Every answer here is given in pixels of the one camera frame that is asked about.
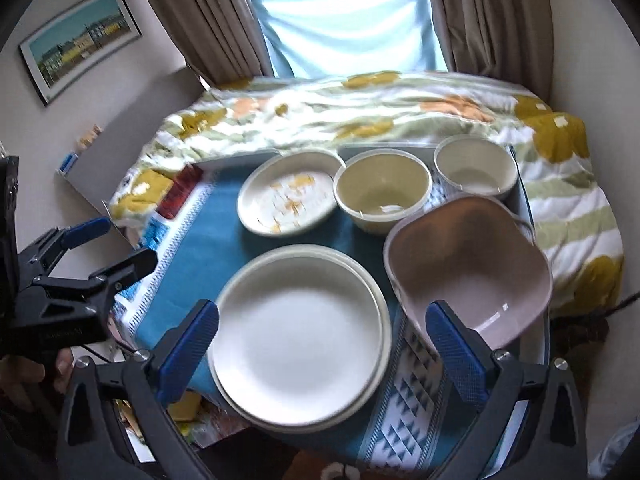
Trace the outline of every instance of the stacked plate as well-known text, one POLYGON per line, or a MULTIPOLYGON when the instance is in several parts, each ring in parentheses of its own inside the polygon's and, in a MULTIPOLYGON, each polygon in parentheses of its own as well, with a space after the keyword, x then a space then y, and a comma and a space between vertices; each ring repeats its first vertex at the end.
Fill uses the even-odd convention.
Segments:
POLYGON ((270 251, 239 270, 217 304, 209 368, 229 405, 257 426, 325 430, 357 412, 384 376, 386 302, 346 254, 313 245, 270 251))

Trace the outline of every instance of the bedspread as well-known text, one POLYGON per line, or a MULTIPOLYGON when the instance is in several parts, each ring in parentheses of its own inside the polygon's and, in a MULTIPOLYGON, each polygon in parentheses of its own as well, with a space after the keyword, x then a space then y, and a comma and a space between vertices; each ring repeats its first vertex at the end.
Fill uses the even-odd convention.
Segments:
POLYGON ((620 232, 589 159, 584 123, 525 88, 456 73, 381 72, 322 80, 256 78, 212 88, 166 118, 110 203, 114 222, 142 229, 185 165, 264 148, 457 134, 512 144, 537 244, 554 276, 553 316, 615 304, 620 232))

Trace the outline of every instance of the gray panel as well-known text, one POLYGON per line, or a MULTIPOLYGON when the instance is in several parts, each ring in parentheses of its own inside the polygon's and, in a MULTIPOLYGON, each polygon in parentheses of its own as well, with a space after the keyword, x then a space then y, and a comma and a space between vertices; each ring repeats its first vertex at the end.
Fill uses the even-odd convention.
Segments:
POLYGON ((111 199, 162 120, 189 107, 203 91, 198 77, 188 67, 154 81, 80 155, 66 174, 67 181, 104 213, 102 201, 111 199))

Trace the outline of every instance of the framed picture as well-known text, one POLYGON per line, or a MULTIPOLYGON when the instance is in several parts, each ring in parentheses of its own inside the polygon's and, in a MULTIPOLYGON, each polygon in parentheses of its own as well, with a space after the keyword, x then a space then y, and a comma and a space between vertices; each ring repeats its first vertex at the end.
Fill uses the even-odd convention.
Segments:
POLYGON ((20 44, 44 105, 92 66, 142 36, 124 0, 83 0, 20 44))

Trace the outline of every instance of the round bowl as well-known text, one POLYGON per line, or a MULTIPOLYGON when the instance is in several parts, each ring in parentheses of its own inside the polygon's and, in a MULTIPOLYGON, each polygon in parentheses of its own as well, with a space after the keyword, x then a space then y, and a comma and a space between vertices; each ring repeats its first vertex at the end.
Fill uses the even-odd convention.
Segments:
POLYGON ((384 346, 377 299, 353 266, 327 251, 270 251, 218 297, 215 373, 235 405, 269 425, 335 418, 376 376, 384 346))
POLYGON ((302 234, 335 208, 334 176, 344 162, 329 150, 277 156, 244 181, 238 217, 252 233, 267 237, 302 234))
POLYGON ((420 211, 432 185, 429 168, 411 153, 371 150, 338 170, 334 196, 363 231, 386 235, 396 222, 420 211))
POLYGON ((553 279, 532 227, 497 200, 465 196, 400 222, 383 257, 408 319, 433 348, 424 315, 449 303, 466 327, 504 348, 545 311, 553 279))
POLYGON ((234 402, 231 396, 229 396, 229 394, 223 388, 222 384, 220 383, 220 379, 216 374, 216 369, 213 364, 213 344, 211 344, 207 351, 207 361, 213 380, 216 383, 216 386, 218 387, 222 397, 226 400, 228 405, 243 418, 260 428, 268 431, 273 431, 275 433, 315 433, 316 431, 327 430, 328 428, 331 428, 336 424, 339 424, 340 422, 346 420, 351 415, 356 413, 370 399, 373 393, 375 393, 377 387, 382 382, 382 379, 386 372, 386 366, 388 365, 390 359, 392 343, 391 320, 389 317, 388 308, 386 306, 385 297, 382 294, 382 291, 380 290, 380 287, 378 286, 376 281, 365 270, 363 266, 361 266, 358 262, 347 256, 346 254, 321 246, 313 246, 313 248, 315 251, 326 254, 327 257, 335 258, 338 261, 347 264, 367 282, 367 285, 369 285, 369 288, 376 298, 376 303, 380 311, 380 318, 382 321, 382 351, 380 352, 378 367, 373 375, 372 380, 369 382, 362 394, 356 399, 356 401, 354 401, 353 404, 349 405, 349 407, 346 408, 343 412, 337 413, 335 416, 328 418, 327 420, 315 424, 309 424, 307 426, 282 426, 279 424, 270 424, 268 422, 260 420, 259 418, 255 418, 254 416, 251 416, 251 414, 245 412, 234 402))
POLYGON ((450 137, 438 145, 433 158, 450 197, 463 192, 504 200, 518 180, 511 153, 484 137, 450 137))

